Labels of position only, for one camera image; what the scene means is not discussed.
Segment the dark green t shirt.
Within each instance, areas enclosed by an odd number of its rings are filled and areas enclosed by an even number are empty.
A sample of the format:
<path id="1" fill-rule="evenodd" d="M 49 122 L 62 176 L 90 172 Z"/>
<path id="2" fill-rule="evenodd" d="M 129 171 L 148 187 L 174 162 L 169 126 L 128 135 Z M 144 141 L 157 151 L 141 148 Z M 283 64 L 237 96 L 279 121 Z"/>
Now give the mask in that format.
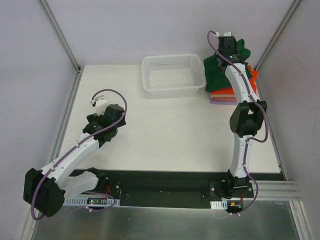
<path id="1" fill-rule="evenodd" d="M 243 63 L 245 65 L 246 75 L 250 79 L 252 77 L 252 74 L 250 73 L 250 70 L 248 68 L 249 63 L 247 62 L 247 59 L 251 56 L 251 51 L 245 47 L 245 41 L 243 38 L 237 41 L 237 51 L 244 61 Z M 216 55 L 212 55 L 204 59 L 203 64 L 206 79 L 206 92 L 210 93 L 213 91 L 231 87 L 231 84 L 224 71 L 218 66 Z"/>

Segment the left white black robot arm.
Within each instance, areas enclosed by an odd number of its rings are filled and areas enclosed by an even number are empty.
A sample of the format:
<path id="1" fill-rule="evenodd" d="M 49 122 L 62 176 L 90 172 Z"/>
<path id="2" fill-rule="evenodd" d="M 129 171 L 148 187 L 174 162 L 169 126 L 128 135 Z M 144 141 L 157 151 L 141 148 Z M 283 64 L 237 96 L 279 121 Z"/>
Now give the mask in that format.
<path id="1" fill-rule="evenodd" d="M 79 194 L 92 191 L 99 195 L 110 191 L 107 176 L 94 167 L 78 176 L 70 175 L 87 157 L 117 135 L 118 128 L 126 124 L 125 114 L 123 107 L 110 104 L 101 114 L 88 115 L 87 125 L 65 153 L 40 170 L 31 168 L 25 174 L 23 200 L 31 205 L 34 220 L 41 219 L 35 215 L 35 210 L 44 217 L 52 217 L 66 200 Z"/>

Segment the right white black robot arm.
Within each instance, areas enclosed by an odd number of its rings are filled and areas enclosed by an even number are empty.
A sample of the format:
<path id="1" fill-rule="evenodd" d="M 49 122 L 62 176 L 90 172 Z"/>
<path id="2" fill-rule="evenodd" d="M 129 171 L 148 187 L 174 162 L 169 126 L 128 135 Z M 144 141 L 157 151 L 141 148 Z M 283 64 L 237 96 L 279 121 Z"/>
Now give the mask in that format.
<path id="1" fill-rule="evenodd" d="M 216 192 L 234 198 L 249 186 L 251 146 L 263 125 L 267 103 L 260 101 L 253 90 L 245 63 L 237 49 L 237 41 L 230 32 L 218 37 L 216 55 L 218 66 L 229 80 L 237 102 L 229 120 L 230 130 L 234 134 L 232 162 L 226 178 L 216 187 Z"/>

